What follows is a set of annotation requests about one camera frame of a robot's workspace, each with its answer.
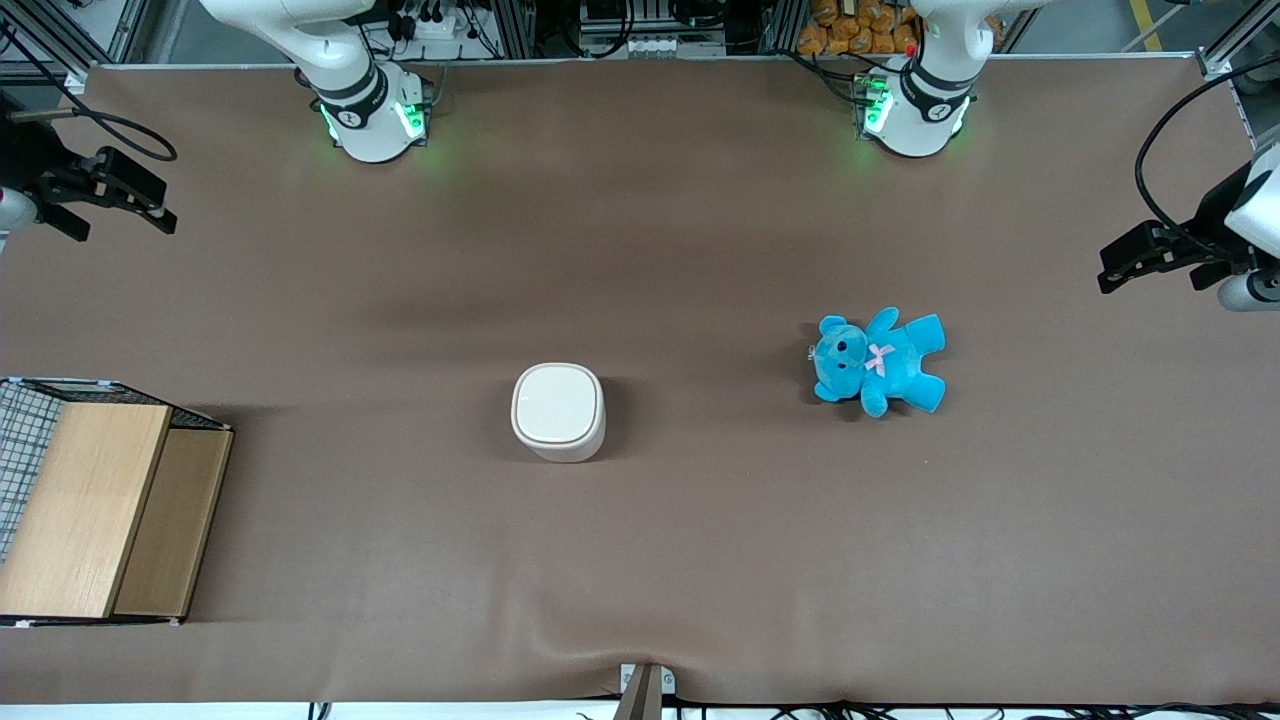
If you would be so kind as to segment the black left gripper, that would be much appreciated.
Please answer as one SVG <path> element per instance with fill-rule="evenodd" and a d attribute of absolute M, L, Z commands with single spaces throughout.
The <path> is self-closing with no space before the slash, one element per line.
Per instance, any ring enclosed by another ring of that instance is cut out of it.
<path fill-rule="evenodd" d="M 1249 173 L 1249 163 L 1240 165 L 1207 191 L 1196 213 L 1181 223 L 1155 204 L 1152 213 L 1162 223 L 1142 222 L 1100 251 L 1100 292 L 1110 295 L 1130 281 L 1183 268 L 1190 270 L 1196 291 L 1254 272 L 1256 251 L 1226 225 L 1226 215 L 1244 193 Z"/>

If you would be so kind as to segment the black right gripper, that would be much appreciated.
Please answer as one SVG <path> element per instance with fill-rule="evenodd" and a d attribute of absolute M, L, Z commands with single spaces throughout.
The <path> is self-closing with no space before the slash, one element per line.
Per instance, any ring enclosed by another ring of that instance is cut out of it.
<path fill-rule="evenodd" d="M 3 97 L 1 236 L 46 222 L 54 205 L 96 193 L 129 210 L 164 234 L 177 231 L 177 215 L 164 206 L 166 183 L 115 147 L 101 147 L 96 161 L 69 150 L 52 128 L 55 119 L 88 117 L 83 108 L 31 111 Z M 92 169 L 96 167 L 96 179 Z"/>

